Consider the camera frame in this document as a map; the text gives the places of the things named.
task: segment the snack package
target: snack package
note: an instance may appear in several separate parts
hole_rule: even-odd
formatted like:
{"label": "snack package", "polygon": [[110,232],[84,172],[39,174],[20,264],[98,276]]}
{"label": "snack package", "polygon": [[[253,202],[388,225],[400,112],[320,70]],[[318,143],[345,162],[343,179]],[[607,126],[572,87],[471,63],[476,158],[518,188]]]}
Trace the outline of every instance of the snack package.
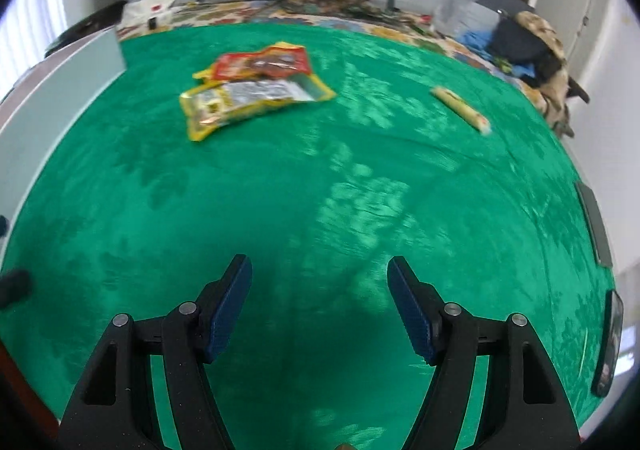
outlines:
{"label": "snack package", "polygon": [[196,72],[200,80],[247,80],[251,78],[288,78],[294,74],[311,74],[311,65],[302,46],[278,42],[259,52],[222,54],[211,68]]}
{"label": "snack package", "polygon": [[182,93],[180,106],[187,117],[189,139],[202,141],[229,123],[281,106],[334,96],[314,74],[294,74],[279,80],[210,81]]}

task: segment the green surface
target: green surface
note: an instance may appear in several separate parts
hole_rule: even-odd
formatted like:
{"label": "green surface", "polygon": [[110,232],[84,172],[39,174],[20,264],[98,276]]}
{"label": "green surface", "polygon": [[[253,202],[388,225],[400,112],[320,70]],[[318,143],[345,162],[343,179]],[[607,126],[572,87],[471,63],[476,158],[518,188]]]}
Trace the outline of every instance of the green surface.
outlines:
{"label": "green surface", "polygon": [[[278,40],[305,45],[337,99],[190,143],[178,94],[191,73]],[[526,314],[578,423],[594,410],[613,280],[594,263],[570,160],[515,88],[429,51],[304,26],[181,29],[122,48],[127,72],[47,163],[4,264],[32,271],[36,289],[0,316],[0,335],[57,416],[114,314],[165,314],[235,253],[252,259],[254,284],[207,372],[238,450],[401,447],[431,369],[386,288],[393,255],[475,315]],[[430,96],[436,84],[494,133]],[[459,448],[475,435],[486,365]]]}

